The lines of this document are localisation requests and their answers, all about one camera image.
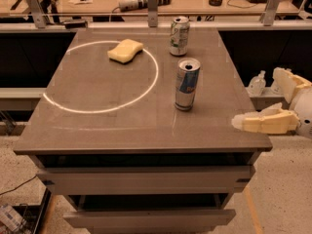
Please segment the yellow sponge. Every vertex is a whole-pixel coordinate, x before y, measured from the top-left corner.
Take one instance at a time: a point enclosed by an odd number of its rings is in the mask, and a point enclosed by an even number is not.
[[[143,50],[143,44],[134,40],[126,39],[120,42],[116,48],[107,51],[110,59],[126,63],[132,60],[136,53]]]

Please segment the drawer front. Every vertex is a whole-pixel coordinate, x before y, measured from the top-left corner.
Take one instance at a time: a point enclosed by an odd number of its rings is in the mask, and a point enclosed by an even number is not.
[[[41,170],[38,177],[59,195],[168,194],[243,190],[253,166]]]
[[[65,220],[74,228],[87,228],[93,234],[148,232],[205,232],[226,225],[234,210],[167,210],[135,212],[67,213]]]

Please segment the soda can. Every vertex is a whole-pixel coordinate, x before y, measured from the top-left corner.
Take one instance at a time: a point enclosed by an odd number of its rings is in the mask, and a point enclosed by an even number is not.
[[[174,56],[183,56],[187,52],[189,19],[176,17],[173,19],[170,34],[170,53]]]
[[[182,58],[177,64],[175,107],[187,111],[194,103],[201,62],[195,58]]]

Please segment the white curved line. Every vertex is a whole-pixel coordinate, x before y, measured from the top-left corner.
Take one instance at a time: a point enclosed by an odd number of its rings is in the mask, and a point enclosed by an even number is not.
[[[98,41],[98,42],[92,42],[92,43],[86,43],[86,44],[82,44],[82,45],[79,45],[79,46],[76,46],[76,47],[73,47],[71,49],[69,49],[67,51],[70,52],[70,51],[73,51],[73,50],[76,50],[76,49],[79,49],[79,48],[82,48],[82,47],[86,47],[86,46],[89,46],[89,45],[94,45],[94,44],[99,44],[99,43],[119,43],[118,41]],[[158,67],[158,63],[155,59],[155,57],[153,57],[148,51],[146,51],[145,49],[143,49],[144,52],[146,52],[151,58],[152,60],[154,61],[155,63],[155,67],[156,67],[156,74],[155,74],[155,78],[151,84],[151,86],[142,94],[140,95],[139,97],[125,103],[125,104],[122,104],[122,105],[119,105],[119,106],[115,106],[115,107],[112,107],[112,108],[109,108],[109,109],[103,109],[103,110],[76,110],[76,109],[71,109],[71,108],[68,108],[68,107],[65,107],[65,106],[62,106],[54,101],[52,101],[48,95],[46,93],[43,94],[43,97],[52,105],[54,106],[57,106],[59,109],[62,109],[62,110],[65,110],[65,111],[68,111],[68,112],[72,112],[72,113],[82,113],[82,114],[96,114],[96,113],[107,113],[107,112],[112,112],[112,111],[115,111],[115,110],[118,110],[120,108],[123,108],[123,107],[126,107],[130,104],[133,104],[135,102],[137,102],[138,100],[142,99],[143,97],[145,97],[151,90],[152,88],[155,86],[156,82],[157,82],[157,79],[158,79],[158,71],[159,71],[159,67]]]

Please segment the concrete floor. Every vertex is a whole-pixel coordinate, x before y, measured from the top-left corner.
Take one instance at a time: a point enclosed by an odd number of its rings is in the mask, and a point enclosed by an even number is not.
[[[235,194],[228,209],[236,216],[227,226],[210,234],[308,234],[312,230],[312,139],[301,136],[271,136],[273,150],[255,164],[256,174],[243,193]],[[0,136],[0,193],[35,176],[37,168],[26,156],[16,156],[19,136]],[[38,205],[45,187],[38,178],[16,191],[0,196],[5,203]],[[62,214],[72,211],[62,196],[53,196],[41,233],[87,234],[74,229]]]

